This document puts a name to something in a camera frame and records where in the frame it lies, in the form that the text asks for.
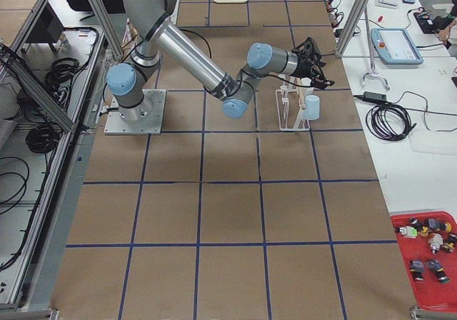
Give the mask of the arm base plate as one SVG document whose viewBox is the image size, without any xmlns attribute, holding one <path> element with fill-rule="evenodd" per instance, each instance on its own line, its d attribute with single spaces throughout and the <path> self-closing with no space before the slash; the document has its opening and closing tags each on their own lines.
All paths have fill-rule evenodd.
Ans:
<svg viewBox="0 0 457 320">
<path fill-rule="evenodd" d="M 143 135 L 161 133 L 166 104 L 165 89 L 143 89 L 143 102 L 131 109 L 119 106 L 116 98 L 111 101 L 104 133 L 107 135 Z"/>
</svg>

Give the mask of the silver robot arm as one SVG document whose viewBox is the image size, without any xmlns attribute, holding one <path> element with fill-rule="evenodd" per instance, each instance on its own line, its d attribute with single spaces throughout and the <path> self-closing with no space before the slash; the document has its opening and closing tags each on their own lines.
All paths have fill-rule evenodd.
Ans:
<svg viewBox="0 0 457 320">
<path fill-rule="evenodd" d="M 177 1 L 123 0 L 140 38 L 129 62 L 112 66 L 106 75 L 106 83 L 118 102 L 123 120 L 135 122 L 151 112 L 152 103 L 147 100 L 140 79 L 149 79 L 155 72 L 159 49 L 200 81 L 210 95 L 221 100 L 222 111 L 232 119 L 244 115 L 258 84 L 272 73 L 308 78 L 317 89 L 334 84 L 324 75 L 322 55 L 311 37 L 291 51 L 269 44 L 252 44 L 246 65 L 232 78 L 172 23 L 171 14 Z"/>
</svg>

